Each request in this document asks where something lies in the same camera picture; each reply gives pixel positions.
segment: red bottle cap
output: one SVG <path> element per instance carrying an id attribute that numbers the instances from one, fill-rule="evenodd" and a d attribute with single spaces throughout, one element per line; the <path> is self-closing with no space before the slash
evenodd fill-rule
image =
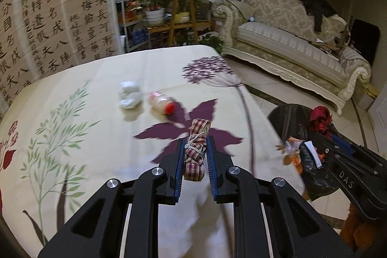
<path id="1" fill-rule="evenodd" d="M 165 106 L 165 114 L 171 115 L 175 111 L 175 103 L 171 102 Z"/>

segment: rolled fabric strap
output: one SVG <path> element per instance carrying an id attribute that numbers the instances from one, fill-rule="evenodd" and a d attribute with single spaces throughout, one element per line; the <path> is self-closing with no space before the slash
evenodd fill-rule
<path id="1" fill-rule="evenodd" d="M 195 118 L 192 121 L 191 133 L 185 148 L 184 179 L 200 182 L 204 177 L 203 160 L 206 156 L 206 137 L 211 122 L 206 119 Z"/>

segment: bottle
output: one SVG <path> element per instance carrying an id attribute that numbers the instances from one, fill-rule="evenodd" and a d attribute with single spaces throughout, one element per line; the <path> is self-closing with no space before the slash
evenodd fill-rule
<path id="1" fill-rule="evenodd" d="M 171 115 L 175 111 L 175 103 L 160 91 L 149 94 L 149 104 L 161 114 Z"/>

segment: sofa backrest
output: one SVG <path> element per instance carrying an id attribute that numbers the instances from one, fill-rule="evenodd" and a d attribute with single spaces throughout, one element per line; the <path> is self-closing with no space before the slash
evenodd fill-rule
<path id="1" fill-rule="evenodd" d="M 338 15 L 323 16 L 321 32 L 314 31 L 314 17 L 306 14 L 300 0 L 241 0 L 253 7 L 255 19 L 272 27 L 290 32 L 305 40 L 316 38 L 334 44 L 334 38 L 340 37 L 346 22 Z"/>

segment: red fabric knot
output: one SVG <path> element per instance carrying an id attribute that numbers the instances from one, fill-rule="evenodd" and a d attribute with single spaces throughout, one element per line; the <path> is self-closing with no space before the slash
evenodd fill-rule
<path id="1" fill-rule="evenodd" d="M 332 140 L 332 135 L 328 128 L 331 122 L 332 115 L 330 115 L 329 110 L 325 106 L 317 106 L 310 115 L 310 129 Z"/>
<path id="2" fill-rule="evenodd" d="M 200 182 L 204 177 L 203 160 L 206 155 L 206 137 L 210 130 L 211 122 L 206 119 L 194 119 L 191 133 L 185 145 L 184 179 Z"/>

